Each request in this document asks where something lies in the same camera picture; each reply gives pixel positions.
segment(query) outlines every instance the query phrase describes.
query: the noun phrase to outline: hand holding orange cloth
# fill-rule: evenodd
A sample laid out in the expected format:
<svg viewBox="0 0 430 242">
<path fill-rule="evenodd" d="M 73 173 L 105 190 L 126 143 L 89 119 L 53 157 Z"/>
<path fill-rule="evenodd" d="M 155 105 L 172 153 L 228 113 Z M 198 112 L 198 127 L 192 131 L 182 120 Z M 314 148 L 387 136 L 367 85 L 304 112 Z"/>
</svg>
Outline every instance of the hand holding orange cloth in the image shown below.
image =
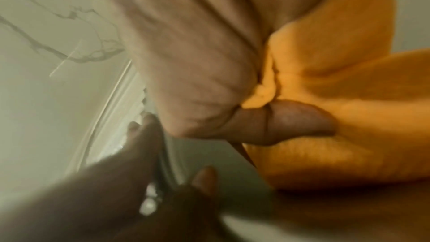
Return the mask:
<svg viewBox="0 0 430 242">
<path fill-rule="evenodd" d="M 245 148 L 275 188 L 318 190 L 430 177 L 430 50 L 390 55 L 395 0 L 325 0 L 275 32 L 243 108 L 318 106 L 331 138 Z"/>
</svg>

